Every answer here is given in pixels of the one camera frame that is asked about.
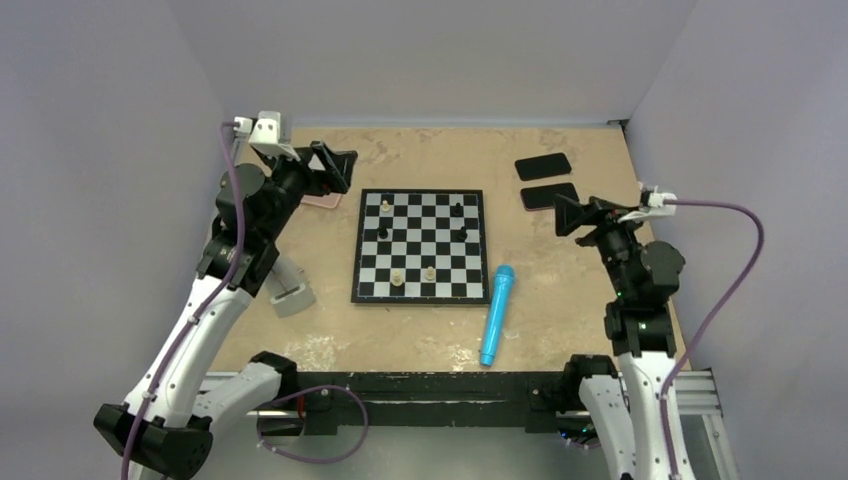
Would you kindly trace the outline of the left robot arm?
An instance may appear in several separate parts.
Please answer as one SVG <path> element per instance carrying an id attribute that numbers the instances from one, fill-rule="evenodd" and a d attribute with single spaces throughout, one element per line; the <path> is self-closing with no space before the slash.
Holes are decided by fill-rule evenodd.
<path id="1" fill-rule="evenodd" d="M 348 192 L 358 158 L 321 141 L 262 146 L 258 155 L 259 164 L 226 158 L 211 237 L 172 332 L 125 399 L 95 415 L 95 429 L 122 458 L 124 479 L 190 479 L 216 436 L 247 412 L 304 401 L 296 364 L 267 351 L 219 386 L 201 388 L 224 339 L 272 272 L 277 238 L 303 197 Z"/>

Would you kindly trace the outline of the black phone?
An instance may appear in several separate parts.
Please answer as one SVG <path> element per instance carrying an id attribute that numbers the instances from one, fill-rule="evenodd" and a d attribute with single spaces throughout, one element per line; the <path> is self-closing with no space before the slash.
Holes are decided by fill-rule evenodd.
<path id="1" fill-rule="evenodd" d="M 521 181 L 568 175 L 572 172 L 571 163 L 563 152 L 518 159 L 514 166 Z"/>

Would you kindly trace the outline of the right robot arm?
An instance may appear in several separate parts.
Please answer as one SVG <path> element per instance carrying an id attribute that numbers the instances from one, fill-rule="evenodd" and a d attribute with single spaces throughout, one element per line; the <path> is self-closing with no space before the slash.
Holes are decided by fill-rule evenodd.
<path id="1" fill-rule="evenodd" d="M 669 308 L 685 260 L 667 242 L 639 242 L 646 221 L 676 212 L 673 193 L 645 190 L 635 207 L 592 197 L 554 198 L 555 233 L 597 249 L 616 295 L 604 326 L 614 356 L 575 355 L 561 381 L 564 399 L 586 407 L 613 479 L 691 479 L 674 379 L 680 371 Z"/>

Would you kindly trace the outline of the pink phone case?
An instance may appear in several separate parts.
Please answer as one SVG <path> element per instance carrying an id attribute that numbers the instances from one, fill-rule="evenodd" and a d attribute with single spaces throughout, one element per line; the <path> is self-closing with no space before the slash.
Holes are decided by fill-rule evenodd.
<path id="1" fill-rule="evenodd" d="M 332 210 L 338 207 L 342 198 L 343 195 L 338 193 L 330 193 L 323 196 L 305 195 L 301 200 L 301 204 Z"/>

